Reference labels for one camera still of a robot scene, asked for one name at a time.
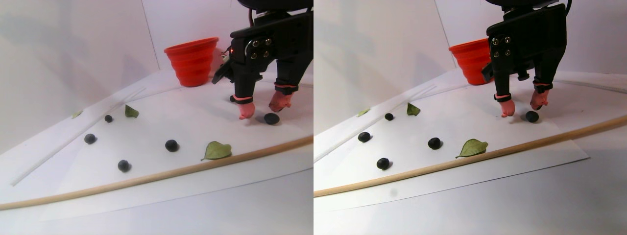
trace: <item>blueberry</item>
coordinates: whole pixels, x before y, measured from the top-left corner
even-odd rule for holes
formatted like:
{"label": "blueberry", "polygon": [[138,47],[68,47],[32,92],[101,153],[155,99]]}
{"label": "blueberry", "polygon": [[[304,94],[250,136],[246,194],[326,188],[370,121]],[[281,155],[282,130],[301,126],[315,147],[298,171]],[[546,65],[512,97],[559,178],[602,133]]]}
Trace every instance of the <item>blueberry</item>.
{"label": "blueberry", "polygon": [[428,145],[429,145],[429,148],[435,150],[435,149],[439,149],[440,148],[440,146],[442,145],[442,142],[437,137],[436,138],[431,138],[429,140]]}
{"label": "blueberry", "polygon": [[368,132],[362,132],[362,133],[359,134],[359,136],[357,136],[357,139],[359,141],[361,141],[362,143],[368,142],[368,140],[370,140],[370,138],[372,138],[372,137],[370,136],[370,133],[368,133]]}
{"label": "blueberry", "polygon": [[539,116],[538,116],[538,113],[533,112],[533,111],[529,111],[529,112],[527,112],[527,114],[525,114],[525,118],[529,122],[537,122]]}
{"label": "blueberry", "polygon": [[166,149],[170,152],[176,152],[179,150],[179,144],[176,140],[168,140],[166,141]]}
{"label": "blueberry", "polygon": [[390,167],[390,160],[388,160],[387,158],[384,157],[377,161],[377,168],[381,170],[386,170],[388,167]]}
{"label": "blueberry", "polygon": [[93,144],[94,142],[96,142],[96,136],[93,134],[87,134],[85,136],[85,143],[87,144]]}
{"label": "blueberry", "polygon": [[129,162],[126,160],[121,160],[120,162],[118,162],[118,169],[121,170],[122,172],[129,171],[130,170]]}
{"label": "blueberry", "polygon": [[276,113],[268,113],[268,114],[263,116],[263,119],[269,125],[277,124],[278,121],[279,121],[279,117],[278,117],[278,115]]}

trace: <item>white wall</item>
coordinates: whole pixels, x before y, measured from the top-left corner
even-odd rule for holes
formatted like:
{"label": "white wall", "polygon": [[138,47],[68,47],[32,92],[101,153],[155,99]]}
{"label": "white wall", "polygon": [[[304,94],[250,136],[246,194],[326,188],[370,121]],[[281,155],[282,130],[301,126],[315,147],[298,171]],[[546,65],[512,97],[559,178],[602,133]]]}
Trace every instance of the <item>white wall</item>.
{"label": "white wall", "polygon": [[[485,30],[503,20],[499,6],[485,0],[436,0],[450,45],[487,38]],[[561,71],[627,74],[627,1],[573,1],[568,46]]]}
{"label": "white wall", "polygon": [[141,0],[0,6],[0,154],[158,70]]}
{"label": "white wall", "polygon": [[455,68],[433,0],[314,6],[315,133]]}
{"label": "white wall", "polygon": [[[231,45],[231,32],[249,26],[248,8],[237,0],[144,0],[144,8],[162,70],[172,69],[164,49],[216,36],[220,40],[213,54],[211,70],[217,70],[222,62],[220,52]],[[313,63],[306,73],[313,74],[312,67]],[[268,71],[276,73],[275,62],[268,66]]]}

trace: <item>white paper sheet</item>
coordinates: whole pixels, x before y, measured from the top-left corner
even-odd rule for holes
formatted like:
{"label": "white paper sheet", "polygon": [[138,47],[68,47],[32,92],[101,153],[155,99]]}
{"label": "white paper sheet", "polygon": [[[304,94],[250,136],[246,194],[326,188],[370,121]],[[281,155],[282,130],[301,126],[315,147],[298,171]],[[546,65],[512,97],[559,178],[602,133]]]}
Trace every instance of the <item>white paper sheet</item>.
{"label": "white paper sheet", "polygon": [[[539,110],[537,123],[521,119],[530,110],[531,82],[511,82],[516,114],[501,118],[500,105],[491,98],[494,84],[469,86],[412,102],[421,109],[406,115],[406,106],[393,111],[395,119],[381,120],[366,129],[372,139],[354,137],[314,164],[314,190],[328,189],[454,160],[463,144],[475,138],[489,143],[488,151],[561,133]],[[439,150],[427,146],[430,138],[444,143]],[[381,157],[393,162],[379,170]],[[315,212],[334,211],[420,196],[566,164],[588,156],[572,141],[422,175],[357,191],[317,197]]]}
{"label": "white paper sheet", "polygon": [[[207,144],[230,144],[233,155],[271,147],[313,133],[313,90],[301,88],[292,107],[277,113],[279,124],[263,122],[270,112],[272,83],[256,84],[257,111],[251,120],[239,120],[239,109],[228,101],[233,85],[221,82],[168,91],[128,103],[138,118],[124,116],[124,107],[111,113],[113,122],[100,122],[87,133],[97,141],[85,144],[61,183],[58,194],[201,163]],[[177,140],[177,152],[168,152],[167,140]],[[312,146],[261,159],[206,170],[81,199],[47,206],[42,220],[84,216],[176,199],[250,184],[311,168]],[[131,171],[121,173],[125,159]]]}

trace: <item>green leaf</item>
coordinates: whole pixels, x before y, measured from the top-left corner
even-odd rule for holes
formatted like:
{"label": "green leaf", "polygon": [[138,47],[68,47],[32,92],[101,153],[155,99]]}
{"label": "green leaf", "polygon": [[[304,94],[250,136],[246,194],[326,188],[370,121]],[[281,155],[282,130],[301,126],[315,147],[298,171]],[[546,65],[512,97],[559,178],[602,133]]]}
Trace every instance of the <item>green leaf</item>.
{"label": "green leaf", "polygon": [[482,154],[485,152],[487,147],[488,147],[488,142],[481,142],[477,139],[472,138],[466,141],[466,143],[464,144],[464,147],[461,148],[460,155],[455,158],[470,157],[470,156],[474,156],[477,154]]}
{"label": "green leaf", "polygon": [[126,106],[126,110],[124,110],[124,115],[126,115],[126,117],[134,117],[137,118],[139,117],[139,112],[137,110],[134,110],[133,108],[131,108],[130,106]]}
{"label": "green leaf", "polygon": [[209,159],[221,159],[231,155],[231,145],[221,144],[217,141],[212,141],[207,145],[207,150],[204,152],[204,158],[201,160]]}
{"label": "green leaf", "polygon": [[418,113],[420,113],[420,108],[407,103],[407,115],[414,115],[414,116],[418,116]]}
{"label": "green leaf", "polygon": [[76,113],[72,114],[72,119],[74,119],[74,118],[78,117],[81,113],[83,113],[83,110],[80,110],[80,111],[78,111],[78,112],[76,112]]}
{"label": "green leaf", "polygon": [[368,111],[370,111],[370,108],[367,108],[367,109],[365,109],[365,110],[361,110],[361,111],[357,114],[357,117],[361,117],[361,115],[366,114]]}

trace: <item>wooden stick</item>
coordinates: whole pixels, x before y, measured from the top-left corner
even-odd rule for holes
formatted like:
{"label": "wooden stick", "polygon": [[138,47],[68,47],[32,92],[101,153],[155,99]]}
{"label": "wooden stick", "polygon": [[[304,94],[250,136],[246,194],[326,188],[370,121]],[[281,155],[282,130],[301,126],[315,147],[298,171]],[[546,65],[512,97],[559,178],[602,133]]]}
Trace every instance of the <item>wooden stick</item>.
{"label": "wooden stick", "polygon": [[7,209],[20,208],[20,207],[48,204],[52,202],[60,202],[60,201],[65,201],[69,199],[75,199],[79,197],[99,194],[103,192],[114,191],[117,189],[123,189],[126,187],[132,187],[135,185],[155,182],[155,181],[162,180],[162,179],[168,179],[168,178],[173,178],[173,177],[177,177],[181,175],[192,174],[192,173],[200,172],[203,170],[209,170],[209,169],[213,169],[217,167],[222,167],[225,165],[235,164],[238,162],[244,162],[244,161],[251,160],[251,159],[257,159],[257,158],[265,157],[265,156],[272,155],[272,154],[278,154],[280,152],[284,152],[287,150],[296,149],[299,147],[310,145],[313,142],[314,142],[314,136],[311,135],[309,137],[300,138],[298,140],[293,140],[291,142],[272,146],[272,147],[265,148],[265,149],[248,152],[245,154],[235,155],[235,156],[226,157],[226,158],[218,159],[218,160],[211,160],[209,162],[204,162],[204,163],[200,163],[196,165],[190,165],[189,167],[168,170],[165,172],[142,176],[142,177],[138,177],[135,179],[125,180],[122,182],[116,182],[113,184],[106,184],[106,185],[101,185],[98,187],[92,187],[89,189],[83,189],[83,190],[74,191],[74,192],[67,192],[64,194],[58,194],[58,195],[53,195],[53,196],[48,196],[48,197],[40,197],[37,199],[30,199],[30,200],[25,200],[25,201],[0,204],[0,211],[7,210]]}
{"label": "wooden stick", "polygon": [[339,187],[333,187],[330,189],[322,189],[322,190],[314,191],[313,197],[321,197],[321,196],[327,196],[331,194],[338,194],[341,192],[348,192],[348,191],[363,189],[363,188],[372,187],[376,185],[387,184],[387,183],[394,182],[394,181],[404,180],[404,179],[408,179],[408,178],[412,178],[412,177],[416,177],[420,175],[426,175],[426,174],[438,172],[441,170],[451,169],[451,168],[459,167],[462,165],[472,164],[475,162],[481,162],[483,160],[493,159],[493,158],[501,157],[501,156],[508,155],[508,154],[514,154],[514,153],[522,152],[525,150],[530,150],[530,149],[543,147],[546,145],[556,144],[556,143],[563,142],[566,140],[571,140],[575,138],[592,135],[594,133],[599,133],[599,132],[603,132],[606,130],[614,129],[616,127],[620,127],[626,124],[627,124],[627,115],[619,117],[619,118],[615,118],[612,120],[608,120],[599,124],[573,130],[570,132],[565,132],[565,133],[561,133],[558,135],[541,138],[539,140],[534,140],[534,141],[527,142],[524,144],[514,145],[511,147],[499,149],[499,150],[492,151],[492,152],[487,152],[484,154],[475,155],[472,157],[452,160],[452,161],[444,162],[444,163],[437,164],[437,165],[431,165],[429,167],[423,167],[420,169],[410,170],[407,172],[398,173],[395,175],[389,175],[389,176],[381,177],[378,179],[371,179],[371,180],[367,180],[363,182],[358,182],[355,184],[343,185]]}

